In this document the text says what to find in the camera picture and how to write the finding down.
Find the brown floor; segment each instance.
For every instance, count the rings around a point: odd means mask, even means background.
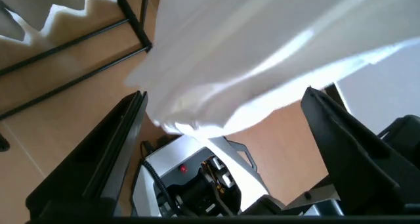
[[[139,14],[141,0],[128,0]],[[149,0],[146,33],[153,39],[159,0]],[[58,14],[47,37],[32,32],[30,46],[0,39],[0,68],[43,52],[77,36],[122,19],[116,3],[88,0],[86,16]],[[124,24],[0,79],[0,112],[76,78],[139,46],[131,27]],[[27,195],[74,149],[88,132],[125,95],[123,80],[144,59],[140,53],[57,96],[0,122],[0,133],[10,150],[0,153],[2,177],[0,223],[29,219]],[[155,142],[163,134],[147,118],[142,139]],[[258,125],[229,139],[248,146],[272,195],[289,203],[321,180],[327,171],[298,103],[273,112]],[[128,180],[134,176],[135,152]],[[129,210],[129,185],[123,188],[123,208]]]

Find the black metal rod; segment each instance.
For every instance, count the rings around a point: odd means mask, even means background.
[[[14,108],[12,110],[9,110],[9,111],[7,111],[5,113],[2,113],[2,114],[0,114],[0,120],[3,120],[5,118],[8,118],[9,116],[14,115],[14,114],[16,114],[16,113],[18,113],[18,112],[20,112],[22,110],[25,110],[25,109],[27,109],[27,108],[29,108],[29,107],[31,107],[31,106],[33,106],[33,105],[35,105],[35,104],[43,101],[43,100],[45,100],[45,99],[49,99],[52,96],[56,95],[57,93],[60,93],[60,92],[62,92],[64,90],[70,88],[71,86],[73,86],[73,85],[75,85],[77,83],[80,83],[83,80],[88,79],[88,78],[96,75],[97,73],[102,72],[102,71],[110,68],[111,66],[122,62],[123,60],[125,60],[127,58],[130,58],[130,57],[134,56],[137,53],[140,53],[142,51],[145,51],[146,49],[147,49],[147,47],[142,47],[140,49],[137,49],[137,50],[135,50],[135,51],[133,51],[133,52],[131,52],[131,53],[129,53],[129,54],[127,54],[127,55],[125,55],[125,56],[123,56],[123,57],[121,57],[121,58],[113,61],[113,62],[111,62],[111,63],[108,63],[108,64],[106,64],[104,66],[101,66],[101,67],[97,68],[96,70],[93,70],[93,71],[91,71],[91,72],[89,72],[89,73],[87,73],[87,74],[85,74],[83,76],[80,76],[77,79],[73,79],[72,81],[70,81],[70,82],[68,82],[68,83],[66,83],[64,85],[61,85],[60,87],[58,87],[56,89],[53,89],[52,91],[49,91],[48,93],[45,93],[44,95],[41,95],[41,96],[39,96],[39,97],[37,97],[35,99],[32,99],[29,102],[26,102],[26,103],[24,103],[24,104],[22,104],[20,106],[17,106],[16,108]]]
[[[140,23],[137,20],[136,15],[130,7],[130,4],[127,0],[117,0],[119,7],[123,11],[125,17],[129,20],[129,23],[136,33],[138,40],[142,43],[144,47],[147,47],[146,52],[152,48],[152,42],[147,38],[146,32],[140,27]]]
[[[83,35],[83,36],[81,36],[81,37],[79,37],[79,38],[77,38],[75,40],[71,40],[71,41],[69,41],[69,42],[67,42],[67,43],[65,43],[63,45],[57,46],[57,47],[55,47],[53,49],[49,49],[49,50],[47,50],[47,51],[45,51],[45,52],[43,52],[41,54],[38,54],[36,56],[33,56],[31,58],[28,58],[26,60],[23,60],[21,62],[18,62],[16,64],[13,64],[12,66],[8,66],[8,67],[6,67],[4,69],[1,69],[0,70],[0,77],[1,76],[4,76],[5,74],[11,73],[11,72],[13,72],[15,70],[18,70],[18,69],[20,69],[22,67],[25,67],[25,66],[27,66],[27,65],[29,65],[31,63],[34,63],[35,61],[41,60],[41,59],[43,59],[43,58],[45,58],[47,56],[50,56],[50,55],[52,55],[54,53],[57,53],[57,52],[59,52],[61,50],[64,50],[64,49],[66,49],[68,47],[71,47],[72,45],[76,45],[76,44],[78,44],[78,43],[80,43],[82,41],[85,41],[86,39],[88,39],[90,37],[93,37],[93,36],[96,36],[96,35],[101,34],[103,32],[106,32],[107,30],[110,30],[110,29],[112,29],[112,28],[114,28],[116,26],[119,26],[121,24],[124,24],[124,23],[126,23],[128,21],[129,20],[127,18],[124,19],[124,20],[120,20],[120,21],[118,21],[116,23],[113,23],[113,24],[110,24],[108,26],[105,26],[105,27],[103,27],[103,28],[101,28],[101,29],[99,29],[99,30],[97,30],[95,32],[91,32],[89,34]]]
[[[140,9],[140,27],[144,30],[144,23],[146,22],[147,4],[149,0],[142,0],[142,8]]]

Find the white wall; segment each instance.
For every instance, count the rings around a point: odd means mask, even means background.
[[[420,116],[420,45],[366,66],[336,86],[350,113],[374,133],[397,117]]]

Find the white curtain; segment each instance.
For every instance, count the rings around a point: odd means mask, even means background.
[[[85,8],[85,0],[0,0],[0,35],[22,41],[25,31],[10,14],[16,13],[35,30],[41,30],[52,5],[75,10]]]
[[[419,0],[161,0],[126,83],[167,132],[227,135],[417,43],[419,13]]]

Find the red button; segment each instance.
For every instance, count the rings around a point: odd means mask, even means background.
[[[182,173],[186,173],[188,170],[186,169],[186,166],[184,166],[184,165],[181,165],[181,166],[179,166],[179,170],[182,172]]]

